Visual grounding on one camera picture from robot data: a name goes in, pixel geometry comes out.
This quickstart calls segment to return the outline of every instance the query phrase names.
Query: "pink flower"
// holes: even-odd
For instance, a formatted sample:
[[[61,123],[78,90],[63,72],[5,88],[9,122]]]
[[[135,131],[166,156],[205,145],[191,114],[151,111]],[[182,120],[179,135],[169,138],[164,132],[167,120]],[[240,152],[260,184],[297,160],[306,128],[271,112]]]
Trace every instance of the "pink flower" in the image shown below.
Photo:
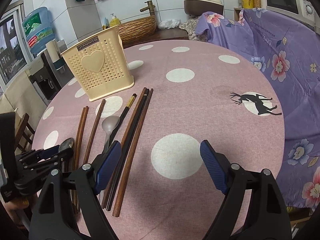
[[[211,15],[205,16],[208,23],[212,23],[214,27],[220,26],[220,19],[224,19],[224,17],[218,13],[213,13]]]
[[[289,60],[285,59],[285,56],[286,53],[283,50],[280,51],[279,56],[277,56],[277,54],[273,55],[272,66],[274,69],[270,76],[272,80],[278,79],[280,82],[282,82],[285,79],[285,72],[290,68],[290,62]]]
[[[241,10],[241,12],[239,13],[239,21],[238,23],[240,23],[242,26],[244,26],[244,18],[243,18],[243,10]]]
[[[302,189],[302,198],[306,199],[306,206],[312,208],[320,202],[320,166],[313,175],[313,182],[307,182]]]

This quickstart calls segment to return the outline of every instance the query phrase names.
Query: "purple blanket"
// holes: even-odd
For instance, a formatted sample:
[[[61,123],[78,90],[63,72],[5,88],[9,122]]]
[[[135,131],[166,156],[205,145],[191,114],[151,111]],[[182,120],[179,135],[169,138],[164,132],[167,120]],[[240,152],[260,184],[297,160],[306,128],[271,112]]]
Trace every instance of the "purple blanket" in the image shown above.
[[[196,34],[228,48],[258,68],[282,106],[285,146],[277,182],[287,206],[320,202],[320,37],[287,16],[245,9],[239,22],[202,14]]]

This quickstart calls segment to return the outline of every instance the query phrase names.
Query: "screw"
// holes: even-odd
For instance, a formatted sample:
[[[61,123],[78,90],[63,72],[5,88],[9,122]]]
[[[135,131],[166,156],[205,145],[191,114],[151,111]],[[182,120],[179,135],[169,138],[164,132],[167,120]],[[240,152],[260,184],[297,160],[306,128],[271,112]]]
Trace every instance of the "screw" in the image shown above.
[[[57,175],[58,173],[59,173],[59,171],[57,169],[54,169],[51,171],[52,176]]]
[[[264,170],[263,170],[263,173],[266,174],[266,175],[270,175],[270,174],[271,174],[271,171],[268,170],[268,169],[264,169]]]
[[[239,166],[238,164],[236,164],[236,163],[232,163],[232,164],[231,164],[231,169],[233,169],[233,170],[239,170],[239,169],[240,169],[240,166]]]
[[[83,164],[83,165],[82,165],[82,169],[85,170],[85,171],[88,170],[88,169],[90,169],[90,168],[91,168],[90,163],[86,163],[86,164]]]

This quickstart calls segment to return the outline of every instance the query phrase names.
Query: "plastic bag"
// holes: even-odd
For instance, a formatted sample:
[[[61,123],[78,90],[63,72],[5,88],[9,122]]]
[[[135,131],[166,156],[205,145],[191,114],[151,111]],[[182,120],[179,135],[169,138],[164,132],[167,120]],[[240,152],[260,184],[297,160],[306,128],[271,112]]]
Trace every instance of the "plastic bag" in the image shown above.
[[[158,24],[159,29],[173,29],[180,25],[180,20],[168,20]]]

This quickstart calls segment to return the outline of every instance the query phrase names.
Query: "blue gripper pad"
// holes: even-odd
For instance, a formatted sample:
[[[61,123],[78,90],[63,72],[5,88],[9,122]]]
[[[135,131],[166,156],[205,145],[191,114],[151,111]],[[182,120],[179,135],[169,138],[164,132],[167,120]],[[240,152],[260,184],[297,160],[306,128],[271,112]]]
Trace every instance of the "blue gripper pad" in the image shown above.
[[[223,194],[228,192],[226,184],[226,175],[214,156],[211,146],[207,141],[202,141],[200,144],[200,155],[206,166],[211,179],[213,180],[216,189],[220,190]]]
[[[111,175],[116,168],[121,156],[121,144],[117,141],[113,148],[110,147],[108,157],[97,171],[96,185],[93,192],[97,195],[107,187]]]
[[[52,156],[54,156],[55,154],[57,154],[58,150],[59,150],[59,145],[53,146],[49,149],[46,149],[42,152],[41,158],[44,160],[49,159]]]

